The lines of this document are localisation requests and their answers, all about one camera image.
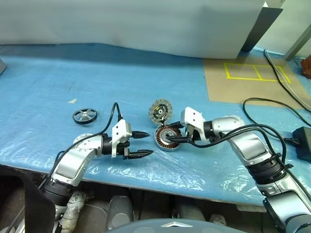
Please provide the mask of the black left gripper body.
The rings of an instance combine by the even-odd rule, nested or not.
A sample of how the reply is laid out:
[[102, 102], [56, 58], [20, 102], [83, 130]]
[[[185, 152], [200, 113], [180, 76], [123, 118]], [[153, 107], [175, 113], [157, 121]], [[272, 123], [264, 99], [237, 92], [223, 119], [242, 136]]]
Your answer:
[[121, 155], [125, 159], [134, 159], [134, 155], [129, 150], [131, 136], [122, 137], [118, 143], [118, 155]]

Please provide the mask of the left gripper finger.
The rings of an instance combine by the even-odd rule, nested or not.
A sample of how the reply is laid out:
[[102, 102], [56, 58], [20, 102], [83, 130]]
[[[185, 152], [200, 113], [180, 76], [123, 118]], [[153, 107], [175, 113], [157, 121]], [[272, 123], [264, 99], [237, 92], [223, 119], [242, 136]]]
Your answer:
[[142, 131], [132, 131], [132, 138], [134, 139], [141, 139], [141, 138], [146, 138], [149, 137], [150, 134]]
[[140, 159], [152, 154], [153, 150], [137, 150], [135, 152], [129, 152], [127, 159]]

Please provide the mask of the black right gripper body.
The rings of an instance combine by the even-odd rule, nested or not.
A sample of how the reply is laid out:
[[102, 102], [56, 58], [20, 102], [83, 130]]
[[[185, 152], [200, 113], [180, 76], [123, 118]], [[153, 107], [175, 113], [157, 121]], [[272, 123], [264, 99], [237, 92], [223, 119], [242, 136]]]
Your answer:
[[186, 125], [186, 139], [188, 143], [194, 143], [195, 141], [201, 141], [202, 124], [187, 124]]

